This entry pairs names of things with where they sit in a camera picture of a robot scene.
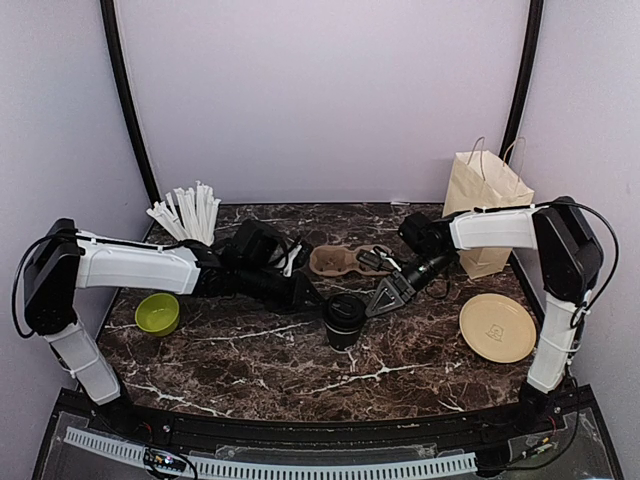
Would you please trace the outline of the brown cardboard cup carrier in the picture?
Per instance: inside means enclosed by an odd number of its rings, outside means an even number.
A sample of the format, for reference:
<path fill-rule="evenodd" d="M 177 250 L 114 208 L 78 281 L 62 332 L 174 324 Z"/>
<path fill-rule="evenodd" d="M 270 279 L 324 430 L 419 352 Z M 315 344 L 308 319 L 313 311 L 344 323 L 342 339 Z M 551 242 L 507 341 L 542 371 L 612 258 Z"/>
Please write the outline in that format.
<path fill-rule="evenodd" d="M 385 250 L 391 255 L 389 247 L 373 244 L 354 247 L 323 245 L 316 247 L 309 258 L 310 270 L 323 277 L 339 277 L 348 273 L 357 273 L 363 276 L 385 276 L 385 272 L 373 272 L 360 264 L 356 259 L 359 250 L 373 250 L 375 247 Z"/>

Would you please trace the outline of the black paper coffee cup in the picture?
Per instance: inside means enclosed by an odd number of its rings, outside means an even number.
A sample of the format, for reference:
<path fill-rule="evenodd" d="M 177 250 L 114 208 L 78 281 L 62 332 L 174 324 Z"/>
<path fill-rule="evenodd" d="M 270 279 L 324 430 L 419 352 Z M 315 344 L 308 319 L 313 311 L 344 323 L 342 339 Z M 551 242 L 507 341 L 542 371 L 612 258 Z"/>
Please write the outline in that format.
<path fill-rule="evenodd" d="M 324 325 L 329 346 L 335 351 L 344 352 L 357 343 L 364 321 L 340 323 L 326 318 Z"/>

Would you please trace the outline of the black coffee cup lid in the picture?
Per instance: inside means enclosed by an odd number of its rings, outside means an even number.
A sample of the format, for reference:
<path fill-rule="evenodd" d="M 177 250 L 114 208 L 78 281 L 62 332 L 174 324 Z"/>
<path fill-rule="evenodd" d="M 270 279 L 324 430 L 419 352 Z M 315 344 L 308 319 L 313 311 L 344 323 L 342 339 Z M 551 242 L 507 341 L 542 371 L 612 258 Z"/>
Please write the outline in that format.
<path fill-rule="evenodd" d="M 357 296 L 339 293 L 330 296 L 323 306 L 325 323 L 337 330 L 355 330 L 366 321 L 365 303 Z"/>

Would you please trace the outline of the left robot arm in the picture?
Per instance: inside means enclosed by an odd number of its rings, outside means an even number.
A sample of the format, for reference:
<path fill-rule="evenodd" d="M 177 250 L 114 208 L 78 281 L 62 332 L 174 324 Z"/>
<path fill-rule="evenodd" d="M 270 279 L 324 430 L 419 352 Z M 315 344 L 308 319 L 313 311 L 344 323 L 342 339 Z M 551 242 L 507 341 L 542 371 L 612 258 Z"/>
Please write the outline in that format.
<path fill-rule="evenodd" d="M 152 245 L 100 237 L 61 218 L 22 255 L 11 291 L 14 323 L 23 339 L 38 335 L 68 368 L 101 417 L 120 436 L 141 427 L 118 378 L 74 308 L 79 289 L 113 287 L 198 298 L 246 296 L 277 314 L 313 311 L 324 302 L 302 272 L 310 246 L 271 225 L 245 220 L 230 239 L 210 245 L 181 240 Z"/>

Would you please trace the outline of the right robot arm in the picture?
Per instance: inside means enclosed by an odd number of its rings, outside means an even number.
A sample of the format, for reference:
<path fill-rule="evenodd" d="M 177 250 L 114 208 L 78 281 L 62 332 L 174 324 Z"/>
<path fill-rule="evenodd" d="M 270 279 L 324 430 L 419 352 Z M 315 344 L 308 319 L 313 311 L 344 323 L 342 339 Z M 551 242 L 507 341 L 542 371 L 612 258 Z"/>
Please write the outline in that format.
<path fill-rule="evenodd" d="M 604 251 L 587 214 L 597 212 L 569 196 L 524 206 L 475 207 L 430 220 L 406 217 L 398 234 L 415 259 L 385 276 L 365 314 L 377 317 L 409 303 L 462 251 L 478 248 L 535 250 L 539 256 L 546 309 L 540 346 L 527 375 L 530 388 L 555 390 L 574 355 L 575 337 L 602 295 L 598 279 Z"/>

